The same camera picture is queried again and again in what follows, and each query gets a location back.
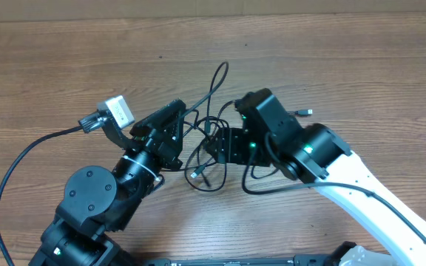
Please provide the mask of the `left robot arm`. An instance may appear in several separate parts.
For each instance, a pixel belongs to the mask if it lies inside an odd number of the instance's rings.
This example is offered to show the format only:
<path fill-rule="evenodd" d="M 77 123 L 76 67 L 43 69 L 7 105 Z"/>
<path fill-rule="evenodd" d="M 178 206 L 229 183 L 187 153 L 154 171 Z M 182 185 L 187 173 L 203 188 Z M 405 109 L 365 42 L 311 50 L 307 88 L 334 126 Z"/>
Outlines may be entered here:
<path fill-rule="evenodd" d="M 163 183 L 162 169 L 178 170 L 186 105 L 174 100 L 135 121 L 122 96 L 80 119 L 86 133 L 103 129 L 124 150 L 113 170 L 87 166 L 67 181 L 53 222 L 31 265 L 122 265 L 131 262 L 107 235 L 125 229 L 142 199 Z"/>

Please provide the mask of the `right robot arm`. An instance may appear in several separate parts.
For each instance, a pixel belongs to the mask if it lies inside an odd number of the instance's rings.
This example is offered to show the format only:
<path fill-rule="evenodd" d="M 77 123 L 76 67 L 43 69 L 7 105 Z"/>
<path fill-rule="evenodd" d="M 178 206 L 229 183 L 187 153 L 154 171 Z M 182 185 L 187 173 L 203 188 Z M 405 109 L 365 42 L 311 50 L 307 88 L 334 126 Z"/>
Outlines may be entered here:
<path fill-rule="evenodd" d="M 236 100 L 240 128 L 222 129 L 206 145 L 221 164 L 274 166 L 313 188 L 350 214 L 398 265 L 426 265 L 426 221 L 371 173 L 351 147 L 328 127 L 301 127 L 269 89 Z"/>

